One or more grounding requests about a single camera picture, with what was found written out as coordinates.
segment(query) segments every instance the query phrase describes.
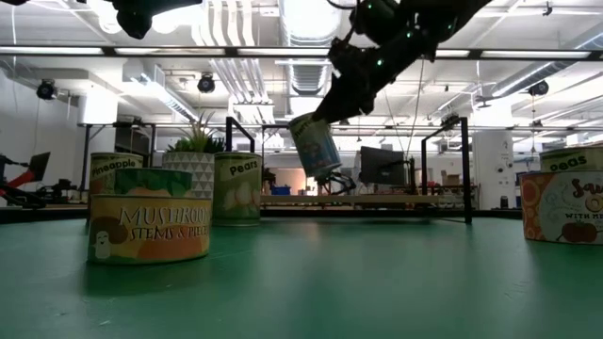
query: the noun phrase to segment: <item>white wall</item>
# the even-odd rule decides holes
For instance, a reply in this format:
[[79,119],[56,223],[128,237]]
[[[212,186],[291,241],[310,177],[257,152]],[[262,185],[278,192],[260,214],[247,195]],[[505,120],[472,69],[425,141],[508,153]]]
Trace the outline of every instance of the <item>white wall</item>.
[[[77,108],[72,107],[67,117],[66,104],[44,102],[33,89],[0,72],[0,153],[15,161],[29,162],[33,154],[51,152],[43,179],[46,185],[55,184],[58,179],[78,179],[73,174],[77,171],[74,169],[81,170],[81,154],[76,154],[75,148],[84,139],[77,137],[77,116]],[[11,180],[23,170],[8,166],[5,176]],[[36,185],[30,184],[26,189]]]

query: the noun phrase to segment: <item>black monitor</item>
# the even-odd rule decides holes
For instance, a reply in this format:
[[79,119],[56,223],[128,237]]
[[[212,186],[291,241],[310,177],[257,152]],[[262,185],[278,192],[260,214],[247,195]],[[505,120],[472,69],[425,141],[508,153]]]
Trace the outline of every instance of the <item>black monitor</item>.
[[44,173],[46,172],[46,166],[48,165],[48,159],[50,158],[50,152],[34,155],[29,160],[29,170],[34,174],[34,178],[31,183],[42,181]]
[[363,184],[406,185],[404,152],[362,147],[360,163],[360,181]]

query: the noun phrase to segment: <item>can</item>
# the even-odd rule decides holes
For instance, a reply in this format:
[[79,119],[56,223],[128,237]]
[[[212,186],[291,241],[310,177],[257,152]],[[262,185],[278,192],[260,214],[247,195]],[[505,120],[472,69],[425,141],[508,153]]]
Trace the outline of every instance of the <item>can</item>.
[[117,169],[115,194],[194,198],[192,173],[171,169]]
[[115,170],[142,168],[142,156],[130,153],[92,153],[90,155],[90,196],[113,194]]
[[519,180],[526,239],[603,245],[603,171],[534,172]]
[[325,177],[341,166],[339,152],[326,121],[313,121],[308,113],[289,123],[289,131],[298,150],[307,177]]
[[541,170],[603,170],[603,147],[572,147],[540,154]]
[[260,223],[262,157],[254,153],[217,153],[214,184],[215,226]]
[[160,264],[209,251],[211,200],[97,195],[90,212],[88,260]]

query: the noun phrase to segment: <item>black metal frame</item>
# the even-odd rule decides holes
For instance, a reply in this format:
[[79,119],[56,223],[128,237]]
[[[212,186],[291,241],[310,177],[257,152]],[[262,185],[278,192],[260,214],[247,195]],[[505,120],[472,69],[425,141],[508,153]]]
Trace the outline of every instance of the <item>black metal frame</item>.
[[[226,152],[233,151],[233,125],[247,137],[249,140],[249,150],[251,153],[255,153],[255,139],[233,117],[226,117]],[[262,157],[264,157],[264,143],[262,143]]]
[[[10,57],[164,57],[164,58],[296,58],[296,59],[316,59],[325,58],[328,49],[325,47],[284,47],[284,46],[145,46],[143,51],[133,52],[132,46],[107,46],[107,45],[64,45],[61,47],[71,48],[69,54],[58,53],[52,50],[52,46],[36,44],[0,44],[0,56]],[[4,52],[2,49],[10,48],[10,52]],[[49,49],[49,53],[42,53],[44,49]],[[89,52],[90,49],[98,49],[98,53]],[[555,50],[555,49],[448,49],[439,48],[438,52],[458,52],[459,55],[437,53],[436,60],[492,60],[492,61],[568,61],[568,62],[600,62],[603,52],[598,50]],[[488,56],[487,52],[521,52],[524,56]],[[530,56],[530,53],[575,53],[582,52],[582,57],[562,57],[562,56]]]
[[101,127],[101,130],[106,128],[106,127],[110,127],[110,128],[118,128],[118,127],[151,127],[151,144],[149,145],[150,151],[149,151],[149,167],[153,166],[153,157],[155,155],[155,144],[156,144],[156,140],[157,140],[157,125],[155,123],[145,123],[145,122],[140,122],[140,123],[129,123],[129,122],[113,122],[113,123],[80,123],[78,124],[79,127],[85,127],[86,128],[86,136],[85,136],[85,141],[84,141],[84,160],[83,160],[83,166],[82,166],[82,181],[80,183],[80,187],[79,187],[79,191],[84,192],[86,189],[86,177],[87,177],[87,172],[88,172],[88,151],[90,149],[90,130],[92,129],[92,127]]
[[463,201],[464,223],[473,221],[473,206],[471,205],[471,168],[469,159],[469,121],[467,118],[456,118],[439,130],[421,140],[421,194],[427,195],[427,140],[438,134],[448,131],[457,124],[461,124],[461,154],[463,158]]

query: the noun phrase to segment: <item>green table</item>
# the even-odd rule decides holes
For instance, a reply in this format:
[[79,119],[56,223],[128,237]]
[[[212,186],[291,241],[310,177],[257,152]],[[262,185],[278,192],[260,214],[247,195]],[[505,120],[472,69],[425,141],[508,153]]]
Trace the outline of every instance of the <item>green table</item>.
[[86,242],[0,226],[0,338],[594,338],[603,316],[603,248],[521,221],[263,219],[164,266],[88,266]]

